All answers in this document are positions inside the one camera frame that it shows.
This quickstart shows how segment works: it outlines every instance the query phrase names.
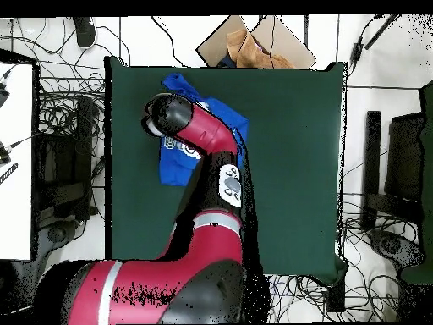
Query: blue towel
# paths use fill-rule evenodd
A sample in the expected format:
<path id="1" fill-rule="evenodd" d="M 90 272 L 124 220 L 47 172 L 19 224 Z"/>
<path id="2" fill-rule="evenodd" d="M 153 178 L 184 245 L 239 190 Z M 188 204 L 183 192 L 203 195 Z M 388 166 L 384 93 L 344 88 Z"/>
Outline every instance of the blue towel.
<path id="1" fill-rule="evenodd" d="M 177 95 L 188 98 L 209 112 L 217 116 L 233 131 L 234 137 L 241 147 L 239 133 L 246 142 L 249 120 L 233 111 L 229 106 L 213 97 L 201 97 L 197 90 L 191 86 L 181 74 L 170 74 L 162 82 L 168 90 Z M 193 170 L 200 160 L 200 155 L 188 148 L 185 144 L 171 138 L 161 141 L 161 155 L 159 162 L 160 180 L 163 185 L 182 185 L 189 182 Z M 242 168 L 243 153 L 239 151 L 238 166 Z"/>

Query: green mat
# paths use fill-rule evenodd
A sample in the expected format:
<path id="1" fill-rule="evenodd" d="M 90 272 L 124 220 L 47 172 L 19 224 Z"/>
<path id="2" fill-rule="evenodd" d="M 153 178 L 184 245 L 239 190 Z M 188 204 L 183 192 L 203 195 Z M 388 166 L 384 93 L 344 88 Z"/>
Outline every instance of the green mat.
<path id="1" fill-rule="evenodd" d="M 179 72 L 202 96 L 249 119 L 247 147 L 265 273 L 337 277 L 338 145 L 343 63 L 297 69 L 112 68 L 112 257 L 153 259 L 173 227 L 183 187 L 161 185 L 159 140 L 143 107 Z"/>

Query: power cord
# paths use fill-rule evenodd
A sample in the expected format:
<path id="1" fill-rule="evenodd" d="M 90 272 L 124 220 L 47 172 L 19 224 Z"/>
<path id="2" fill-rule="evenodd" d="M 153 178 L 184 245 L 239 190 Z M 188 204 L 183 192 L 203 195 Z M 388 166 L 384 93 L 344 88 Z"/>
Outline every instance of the power cord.
<path id="1" fill-rule="evenodd" d="M 166 34 L 167 34 L 167 36 L 168 36 L 168 38 L 170 39 L 170 42 L 172 43 L 172 50 L 173 50 L 173 57 L 174 57 L 174 59 L 178 62 L 178 63 L 180 63 L 180 65 L 182 66 L 182 67 L 188 67 L 188 66 L 185 66 L 178 58 L 176 58 L 176 55 L 174 54 L 174 42 L 173 42 L 173 38 L 171 37 L 171 35 L 168 33 L 168 31 L 167 30 L 165 30 L 162 26 L 161 26 L 161 24 L 160 23 L 158 23 L 156 20 L 155 20 L 155 17 L 153 17 L 153 16 L 151 16 L 151 19 L 152 19 L 152 21 L 162 30 L 162 31 L 164 31 Z"/>
<path id="2" fill-rule="evenodd" d="M 369 25 L 373 21 L 375 21 L 377 19 L 381 19 L 383 17 L 384 17 L 384 15 L 382 15 L 382 14 L 381 15 L 375 15 L 373 17 L 373 19 L 371 19 L 364 26 L 364 29 L 362 30 L 361 35 L 358 38 L 358 41 L 356 41 L 354 43 L 354 47 L 352 48 L 352 53 L 350 54 L 350 68 L 352 69 L 352 71 L 349 73 L 348 78 L 352 75 L 352 73 L 354 72 L 354 70 L 356 68 L 356 65 L 358 64 L 358 61 L 361 59 L 361 53 L 362 53 L 362 50 L 364 48 L 364 45 L 363 45 L 362 41 L 363 41 L 363 36 L 364 36 L 365 30 L 367 29 L 367 27 L 369 27 Z"/>

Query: plug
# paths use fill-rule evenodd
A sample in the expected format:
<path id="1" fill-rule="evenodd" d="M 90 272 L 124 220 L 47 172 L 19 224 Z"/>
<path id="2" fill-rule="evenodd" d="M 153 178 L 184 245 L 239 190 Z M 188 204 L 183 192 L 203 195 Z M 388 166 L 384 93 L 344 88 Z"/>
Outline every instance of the plug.
<path id="1" fill-rule="evenodd" d="M 9 92 L 6 90 L 6 85 L 0 82 L 0 107 L 6 102 L 9 97 Z"/>
<path id="2" fill-rule="evenodd" d="M 2 142 L 0 142 L 0 167 L 6 163 L 10 162 L 10 148 L 5 147 Z"/>
<path id="3" fill-rule="evenodd" d="M 101 157 L 101 160 L 99 161 L 99 163 L 95 166 L 95 168 L 93 168 L 93 172 L 91 174 L 91 177 L 94 179 L 96 176 L 101 174 L 101 172 L 104 170 L 104 168 L 105 168 L 105 157 Z"/>
<path id="4" fill-rule="evenodd" d="M 364 45 L 362 44 L 362 36 L 354 43 L 352 53 L 350 54 L 350 64 L 356 66 L 356 63 L 361 59 L 361 53 Z"/>

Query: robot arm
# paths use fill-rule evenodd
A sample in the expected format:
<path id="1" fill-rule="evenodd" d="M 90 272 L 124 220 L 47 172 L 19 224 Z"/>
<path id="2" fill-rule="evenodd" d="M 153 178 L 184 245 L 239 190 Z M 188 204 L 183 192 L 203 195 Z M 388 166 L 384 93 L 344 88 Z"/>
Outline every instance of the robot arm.
<path id="1" fill-rule="evenodd" d="M 233 134 L 218 118 L 181 96 L 157 95 L 145 112 L 141 124 L 146 132 L 170 136 L 202 155 L 169 245 L 151 261 L 57 265 L 42 279 L 36 295 L 42 322 L 47 317 L 65 324 L 240 320 L 241 185 Z M 60 293 L 57 306 L 52 303 L 54 289 Z"/>

